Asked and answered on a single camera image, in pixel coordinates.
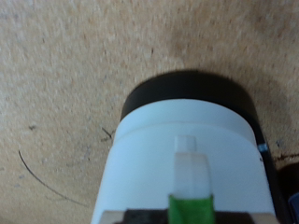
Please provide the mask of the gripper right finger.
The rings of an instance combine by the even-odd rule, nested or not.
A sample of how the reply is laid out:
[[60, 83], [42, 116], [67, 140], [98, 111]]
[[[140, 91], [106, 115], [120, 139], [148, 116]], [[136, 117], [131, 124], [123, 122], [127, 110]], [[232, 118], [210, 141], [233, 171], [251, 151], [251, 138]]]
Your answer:
[[279, 224], [279, 221], [268, 213], [217, 212], [216, 224]]

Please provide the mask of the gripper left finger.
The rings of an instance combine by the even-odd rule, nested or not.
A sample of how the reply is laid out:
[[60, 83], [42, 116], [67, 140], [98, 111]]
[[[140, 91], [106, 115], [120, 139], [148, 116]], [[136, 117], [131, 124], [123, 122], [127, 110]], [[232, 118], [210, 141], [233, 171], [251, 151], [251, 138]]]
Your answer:
[[167, 210], [105, 211], [101, 224], [168, 224]]

